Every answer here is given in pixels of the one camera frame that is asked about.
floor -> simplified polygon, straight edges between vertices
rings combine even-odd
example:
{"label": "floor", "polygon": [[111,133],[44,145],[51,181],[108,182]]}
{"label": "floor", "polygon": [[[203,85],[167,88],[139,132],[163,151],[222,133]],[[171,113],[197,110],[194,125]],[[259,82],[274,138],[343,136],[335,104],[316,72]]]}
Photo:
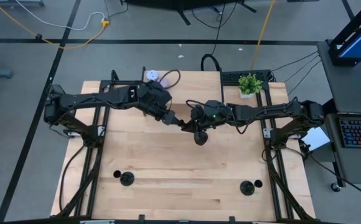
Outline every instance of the floor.
{"label": "floor", "polygon": [[[106,0],[110,13],[122,11],[118,1]],[[66,24],[76,0],[45,0],[45,7],[30,6],[39,17],[57,24]],[[354,14],[361,9],[361,0],[348,0]],[[270,6],[267,0],[246,1],[258,12],[252,13],[238,5],[229,22],[220,30],[219,39],[256,40]],[[233,8],[226,6],[225,17]],[[64,29],[47,26],[19,6],[5,7],[16,19],[45,38],[61,39]],[[104,0],[81,0],[74,27],[84,26],[91,12],[106,12]],[[215,25],[216,14],[210,9],[198,9],[196,16]],[[190,26],[173,11],[129,6],[126,13],[111,18],[111,25],[99,39],[214,39],[216,30],[203,26],[185,12]],[[93,17],[85,31],[71,31],[69,39],[88,39],[100,29],[100,18]],[[267,25],[264,40],[324,40],[335,37],[348,23],[349,17],[341,0],[287,3],[278,0]],[[0,11],[0,38],[31,39]],[[115,69],[121,79],[140,77],[143,66],[148,69],[200,70],[200,59],[212,51],[213,45],[178,44],[91,44],[77,50],[64,50],[55,73],[54,83],[67,93],[78,93],[84,80],[110,77]],[[224,71],[248,70],[254,45],[218,45],[215,56]],[[316,50],[315,46],[262,45],[255,69],[275,69]],[[11,79],[0,78],[0,206],[7,185],[33,120],[42,89],[57,48],[48,44],[0,44],[0,68],[11,69]],[[294,88],[315,59],[287,82]],[[304,62],[275,72],[279,82],[285,81]],[[207,62],[206,70],[213,70]],[[324,103],[331,98],[323,67],[319,63],[306,79],[290,94],[299,100]],[[48,130],[41,120],[32,141],[6,221],[44,218],[50,214],[57,181],[67,146],[66,139]],[[313,161],[306,162],[316,216],[324,221],[361,223],[361,193],[347,187],[339,193],[329,188],[332,174]]]}

wooden tabletop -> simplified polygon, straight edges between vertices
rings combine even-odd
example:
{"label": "wooden tabletop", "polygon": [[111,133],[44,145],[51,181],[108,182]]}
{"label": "wooden tabletop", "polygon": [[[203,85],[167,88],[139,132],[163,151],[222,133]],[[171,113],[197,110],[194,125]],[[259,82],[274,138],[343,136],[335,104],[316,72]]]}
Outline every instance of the wooden tabletop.
{"label": "wooden tabletop", "polygon": [[[185,100],[205,103],[221,99],[218,72],[182,71],[181,74],[179,84],[169,90],[176,116],[190,118],[190,108],[185,107]],[[173,83],[177,74],[167,77]],[[82,93],[98,92],[99,84],[98,81],[84,82]],[[240,99],[236,86],[225,86],[223,92],[226,103],[257,106],[255,97]],[[284,83],[270,83],[270,93],[273,104],[288,102]],[[265,94],[262,94],[265,105]],[[82,109],[77,111],[76,117],[91,124],[93,114],[93,108]],[[282,118],[276,122],[278,127],[282,127],[290,120]],[[208,142],[198,146],[191,133],[183,133],[177,126],[166,126],[152,117],[145,117],[135,108],[111,110],[92,218],[135,220],[144,214],[147,220],[214,221],[234,216],[238,221],[275,221],[268,169],[261,158],[264,145],[260,122],[250,124],[244,135],[238,134],[231,126],[220,126],[207,133]],[[80,138],[69,140],[63,166],[81,145]],[[295,140],[289,140],[288,147],[299,150]],[[63,189],[64,204],[80,185],[86,151],[69,166]],[[291,193],[314,217],[301,156],[284,150],[283,161]],[[134,184],[122,186],[120,180],[113,177],[116,170],[132,172]],[[253,195],[244,196],[240,192],[241,182],[258,179],[263,182],[263,187],[256,188]],[[59,187],[52,214],[59,212]],[[283,202],[280,189],[278,192]],[[84,195],[84,213],[88,196],[89,190]],[[281,211],[285,217],[284,203],[281,203]]]}

green plant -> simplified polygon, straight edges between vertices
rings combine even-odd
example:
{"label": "green plant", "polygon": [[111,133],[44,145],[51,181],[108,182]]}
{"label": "green plant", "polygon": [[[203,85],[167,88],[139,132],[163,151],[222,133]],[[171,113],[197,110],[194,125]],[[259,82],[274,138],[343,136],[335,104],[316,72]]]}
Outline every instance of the green plant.
{"label": "green plant", "polygon": [[243,76],[238,80],[238,87],[244,95],[248,95],[250,93],[259,93],[262,86],[262,81],[257,80],[255,74],[248,74],[247,76]]}

white paper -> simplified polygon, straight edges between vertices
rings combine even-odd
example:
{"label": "white paper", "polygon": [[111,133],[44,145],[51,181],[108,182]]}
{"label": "white paper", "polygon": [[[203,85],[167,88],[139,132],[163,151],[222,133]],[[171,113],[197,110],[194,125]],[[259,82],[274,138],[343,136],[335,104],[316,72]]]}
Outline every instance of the white paper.
{"label": "white paper", "polygon": [[324,133],[324,131],[318,127],[318,128],[311,128],[305,137],[302,138],[302,140],[307,145],[311,145],[309,147],[310,151],[313,151],[317,149],[318,147],[321,147],[328,142],[330,142],[329,137]]}

computer monitor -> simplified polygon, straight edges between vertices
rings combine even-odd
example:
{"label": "computer monitor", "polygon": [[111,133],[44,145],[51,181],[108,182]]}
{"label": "computer monitor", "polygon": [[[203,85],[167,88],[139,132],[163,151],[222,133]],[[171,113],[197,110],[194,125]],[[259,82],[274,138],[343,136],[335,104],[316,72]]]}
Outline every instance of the computer monitor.
{"label": "computer monitor", "polygon": [[361,11],[330,43],[332,63],[337,66],[354,66],[361,62]]}

